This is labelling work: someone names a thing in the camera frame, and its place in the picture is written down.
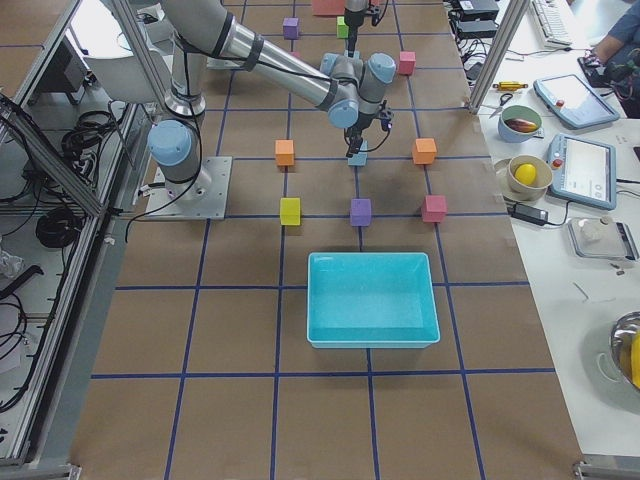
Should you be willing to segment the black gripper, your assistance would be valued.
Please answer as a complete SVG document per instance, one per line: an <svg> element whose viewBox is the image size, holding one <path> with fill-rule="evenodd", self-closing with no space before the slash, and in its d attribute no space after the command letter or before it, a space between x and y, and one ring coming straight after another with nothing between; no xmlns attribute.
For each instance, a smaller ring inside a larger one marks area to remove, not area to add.
<svg viewBox="0 0 640 480"><path fill-rule="evenodd" d="M344 138L347 142L347 157L352 157L354 153L359 153L363 142L363 132L371 126L374 119L374 114L360 112L355 124L344 130Z"/></svg>
<svg viewBox="0 0 640 480"><path fill-rule="evenodd" d="M352 26L352 25L348 26L348 36L347 36L347 50L348 51L355 51L356 50L357 39L358 39L358 31L359 31L359 27L358 26Z"/></svg>

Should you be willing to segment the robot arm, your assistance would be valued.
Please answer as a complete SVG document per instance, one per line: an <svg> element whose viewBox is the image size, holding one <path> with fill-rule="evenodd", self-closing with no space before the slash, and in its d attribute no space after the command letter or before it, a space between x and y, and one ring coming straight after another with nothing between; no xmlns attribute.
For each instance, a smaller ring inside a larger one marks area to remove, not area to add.
<svg viewBox="0 0 640 480"><path fill-rule="evenodd" d="M364 24L369 2L367 0L346 0L344 2L344 22L348 28L346 50L353 57L356 50L359 28Z"/></svg>
<svg viewBox="0 0 640 480"><path fill-rule="evenodd" d="M243 26L218 1L163 1L160 6L174 29L171 84L164 100L171 116L151 129L147 146L173 201L199 198L211 183L199 126L205 107L199 75L209 58L255 72L326 112L342 130L349 156L362 152L362 134L373 121L391 131L393 113L385 93L395 61L385 53L362 60L354 51L365 17L377 15L366 2L346 2L347 52L325 54L318 68Z"/></svg>

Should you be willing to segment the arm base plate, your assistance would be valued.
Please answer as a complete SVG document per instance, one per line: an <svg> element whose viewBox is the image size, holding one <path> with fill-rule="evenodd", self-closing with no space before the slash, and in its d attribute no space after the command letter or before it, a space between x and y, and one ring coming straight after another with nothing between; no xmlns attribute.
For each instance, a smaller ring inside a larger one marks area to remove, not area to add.
<svg viewBox="0 0 640 480"><path fill-rule="evenodd" d="M153 189L145 213L159 220L223 220L232 165L231 156L206 157L193 187L176 201L183 191L177 185Z"/></svg>

